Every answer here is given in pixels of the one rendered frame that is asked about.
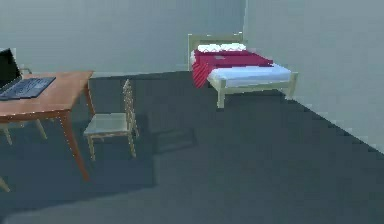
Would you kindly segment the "red blanket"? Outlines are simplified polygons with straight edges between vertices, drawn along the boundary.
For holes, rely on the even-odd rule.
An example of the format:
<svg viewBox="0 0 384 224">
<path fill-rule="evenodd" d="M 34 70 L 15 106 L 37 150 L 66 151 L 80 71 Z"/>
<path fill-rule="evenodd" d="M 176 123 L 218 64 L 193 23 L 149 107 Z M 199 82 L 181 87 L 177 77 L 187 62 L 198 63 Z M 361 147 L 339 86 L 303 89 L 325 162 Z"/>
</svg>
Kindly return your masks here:
<svg viewBox="0 0 384 224">
<path fill-rule="evenodd" d="M 201 52 L 193 51 L 195 61 L 192 63 L 192 79 L 197 88 L 201 88 L 209 74 L 217 68 L 246 66 L 271 67 L 273 61 L 247 50 Z"/>
</svg>

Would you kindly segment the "white pillow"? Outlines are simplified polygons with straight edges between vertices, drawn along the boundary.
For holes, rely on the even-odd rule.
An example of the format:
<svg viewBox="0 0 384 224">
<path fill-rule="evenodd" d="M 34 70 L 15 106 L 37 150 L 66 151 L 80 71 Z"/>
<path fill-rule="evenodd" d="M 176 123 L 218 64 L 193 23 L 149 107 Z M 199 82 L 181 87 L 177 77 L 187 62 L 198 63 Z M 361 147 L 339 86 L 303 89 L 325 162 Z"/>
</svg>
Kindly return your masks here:
<svg viewBox="0 0 384 224">
<path fill-rule="evenodd" d="M 247 47 L 241 43 L 227 43 L 221 44 L 220 49 L 222 51 L 245 51 Z"/>
<path fill-rule="evenodd" d="M 203 53 L 220 52 L 222 48 L 218 44 L 201 44 L 197 47 L 197 50 Z"/>
</svg>

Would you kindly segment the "pale wooden bed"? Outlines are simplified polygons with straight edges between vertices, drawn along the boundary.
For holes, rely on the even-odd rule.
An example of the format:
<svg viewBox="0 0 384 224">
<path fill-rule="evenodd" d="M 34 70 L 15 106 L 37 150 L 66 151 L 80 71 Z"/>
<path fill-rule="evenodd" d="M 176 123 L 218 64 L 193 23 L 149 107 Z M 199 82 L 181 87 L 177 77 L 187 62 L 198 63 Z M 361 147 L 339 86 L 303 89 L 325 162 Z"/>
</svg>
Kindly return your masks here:
<svg viewBox="0 0 384 224">
<path fill-rule="evenodd" d="M 188 35 L 189 70 L 195 62 L 193 51 L 200 44 L 242 43 L 243 33 L 227 35 Z M 224 108 L 225 96 L 238 93 L 249 93 L 265 90 L 281 90 L 287 100 L 291 100 L 296 88 L 298 73 L 274 64 L 272 67 L 234 67 L 213 69 L 207 81 L 217 91 L 217 107 Z"/>
</svg>

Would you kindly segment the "pale wooden chair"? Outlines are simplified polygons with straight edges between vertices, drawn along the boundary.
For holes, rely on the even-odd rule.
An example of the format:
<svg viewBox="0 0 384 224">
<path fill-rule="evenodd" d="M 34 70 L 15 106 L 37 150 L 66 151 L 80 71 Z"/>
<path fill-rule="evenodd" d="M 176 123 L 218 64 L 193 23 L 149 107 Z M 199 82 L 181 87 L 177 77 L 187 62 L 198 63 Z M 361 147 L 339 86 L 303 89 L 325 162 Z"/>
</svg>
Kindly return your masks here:
<svg viewBox="0 0 384 224">
<path fill-rule="evenodd" d="M 27 125 L 27 121 L 20 121 L 20 122 L 14 122 L 14 123 L 5 123 L 5 124 L 1 124 L 0 123 L 0 131 L 2 131 L 4 133 L 8 144 L 12 145 L 13 142 L 12 142 L 12 138 L 11 138 L 11 134 L 10 134 L 10 129 L 24 128 L 26 125 Z M 44 130 L 44 127 L 41 124 L 41 121 L 40 120 L 36 120 L 35 121 L 35 125 L 36 125 L 37 129 L 39 130 L 42 138 L 46 139 L 47 135 L 46 135 L 46 132 Z"/>
<path fill-rule="evenodd" d="M 123 113 L 95 114 L 84 131 L 92 161 L 96 160 L 93 140 L 103 140 L 107 137 L 116 136 L 126 136 L 128 138 L 131 156 L 136 157 L 134 137 L 139 137 L 139 130 L 134 108 L 133 88 L 129 79 L 123 85 L 122 95 Z"/>
</svg>

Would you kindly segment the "brown wooden table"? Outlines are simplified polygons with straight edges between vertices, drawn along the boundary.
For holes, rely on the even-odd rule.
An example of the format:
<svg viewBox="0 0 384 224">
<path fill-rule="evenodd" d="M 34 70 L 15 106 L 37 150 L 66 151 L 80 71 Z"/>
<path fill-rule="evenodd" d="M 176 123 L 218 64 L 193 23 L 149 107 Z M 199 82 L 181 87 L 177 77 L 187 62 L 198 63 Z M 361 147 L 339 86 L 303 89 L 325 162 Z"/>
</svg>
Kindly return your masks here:
<svg viewBox="0 0 384 224">
<path fill-rule="evenodd" d="M 55 77 L 55 80 L 37 98 L 0 101 L 0 124 L 57 118 L 63 128 L 73 158 L 85 181 L 89 180 L 89 174 L 72 130 L 70 112 L 79 96 L 84 94 L 90 114 L 95 114 L 89 90 L 89 79 L 92 75 L 92 70 L 27 74 L 26 78 Z"/>
</svg>

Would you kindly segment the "black laptop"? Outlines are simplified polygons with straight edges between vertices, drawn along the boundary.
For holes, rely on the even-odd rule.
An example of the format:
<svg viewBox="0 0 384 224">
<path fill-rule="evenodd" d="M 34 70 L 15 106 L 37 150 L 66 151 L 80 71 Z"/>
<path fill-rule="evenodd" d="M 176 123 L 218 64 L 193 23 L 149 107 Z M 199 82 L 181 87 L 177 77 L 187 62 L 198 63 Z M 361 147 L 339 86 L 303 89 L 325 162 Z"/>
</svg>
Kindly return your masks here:
<svg viewBox="0 0 384 224">
<path fill-rule="evenodd" d="M 23 78 L 11 49 L 0 51 L 0 101 L 37 98 L 54 80 Z"/>
</svg>

